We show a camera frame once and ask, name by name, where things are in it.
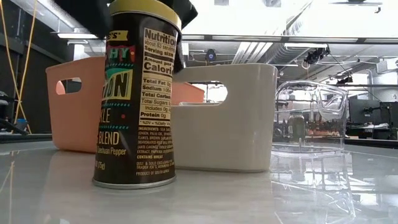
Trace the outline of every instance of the yellow cable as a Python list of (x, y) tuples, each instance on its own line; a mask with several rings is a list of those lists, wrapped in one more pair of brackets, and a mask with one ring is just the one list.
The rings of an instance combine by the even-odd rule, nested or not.
[(22, 93), (24, 92), (24, 83), (25, 83), (25, 77), (26, 77), (26, 71), (27, 71), (27, 64), (29, 62), (30, 44), (32, 43), (33, 30), (34, 30), (34, 27), (35, 27), (36, 7), (37, 7), (37, 0), (35, 0), (35, 6), (34, 6), (34, 9), (33, 9), (32, 27), (30, 28), (29, 43), (27, 45), (27, 53), (26, 53), (26, 60), (25, 60), (25, 69), (24, 69), (24, 74), (22, 76), (22, 83), (21, 83), (21, 88), (20, 88), (20, 92), (19, 92), (20, 98), (19, 98), (18, 105), (17, 105), (17, 112), (16, 112), (16, 115), (15, 115), (14, 124), (17, 123), (19, 107), (22, 106), (21, 105), (21, 101), (22, 101), (21, 99), (22, 99)]
[[(34, 24), (34, 21), (35, 21), (36, 5), (37, 5), (37, 0), (35, 0), (34, 17), (33, 17), (33, 22), (32, 22), (33, 24)], [(15, 88), (15, 91), (16, 91), (16, 94), (17, 94), (17, 98), (18, 98), (18, 105), (17, 105), (17, 107), (18, 107), (20, 105), (20, 103), (21, 103), (21, 95), (18, 92), (17, 81), (16, 81), (14, 69), (12, 67), (11, 56), (10, 56), (9, 45), (8, 45), (8, 38), (7, 38), (8, 36), (7, 36), (7, 29), (6, 29), (6, 20), (4, 19), (4, 9), (3, 9), (3, 6), (2, 6), (2, 0), (0, 0), (0, 12), (1, 12), (4, 36), (5, 36), (5, 39), (6, 39), (6, 51), (7, 51), (8, 62), (9, 62), (10, 70), (11, 70), (11, 74), (12, 74), (12, 81), (14, 82), (14, 88)], [(25, 115), (25, 111), (24, 111), (22, 105), (20, 105), (20, 107), (21, 107), (22, 115), (23, 115), (24, 119), (27, 121), (26, 115)], [(32, 131), (30, 130), (29, 123), (27, 124), (27, 128), (28, 128), (29, 133), (32, 134)]]

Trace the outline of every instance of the computer monitor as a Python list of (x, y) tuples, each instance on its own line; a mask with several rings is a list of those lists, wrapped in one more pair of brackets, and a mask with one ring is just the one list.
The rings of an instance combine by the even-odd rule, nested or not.
[(386, 102), (380, 103), (381, 105), (381, 120), (382, 123), (389, 124), (392, 123), (391, 126), (393, 128), (398, 128), (398, 102)]
[(352, 123), (372, 122), (372, 124), (380, 124), (380, 101), (349, 99), (349, 120)]

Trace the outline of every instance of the orange basket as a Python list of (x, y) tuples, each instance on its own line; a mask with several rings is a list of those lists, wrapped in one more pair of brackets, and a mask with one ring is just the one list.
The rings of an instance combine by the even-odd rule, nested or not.
[(181, 102), (202, 103), (205, 91), (189, 83), (172, 83), (172, 105)]
[[(95, 152), (104, 85), (104, 57), (91, 57), (46, 69), (55, 146)], [(81, 89), (67, 93), (60, 81), (80, 78)]]

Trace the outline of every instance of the can lid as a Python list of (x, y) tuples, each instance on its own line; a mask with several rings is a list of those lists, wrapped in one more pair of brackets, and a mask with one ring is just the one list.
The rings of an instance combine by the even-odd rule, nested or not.
[(181, 32), (181, 20), (173, 9), (157, 0), (116, 0), (109, 5), (111, 14), (138, 11), (160, 17), (171, 22)]

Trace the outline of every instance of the table surface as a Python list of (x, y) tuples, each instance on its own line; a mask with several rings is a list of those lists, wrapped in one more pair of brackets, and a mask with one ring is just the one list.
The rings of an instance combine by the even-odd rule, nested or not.
[(144, 190), (93, 186), (93, 164), (51, 142), (0, 144), (0, 223), (398, 223), (394, 149), (279, 153), (270, 172), (178, 170)]

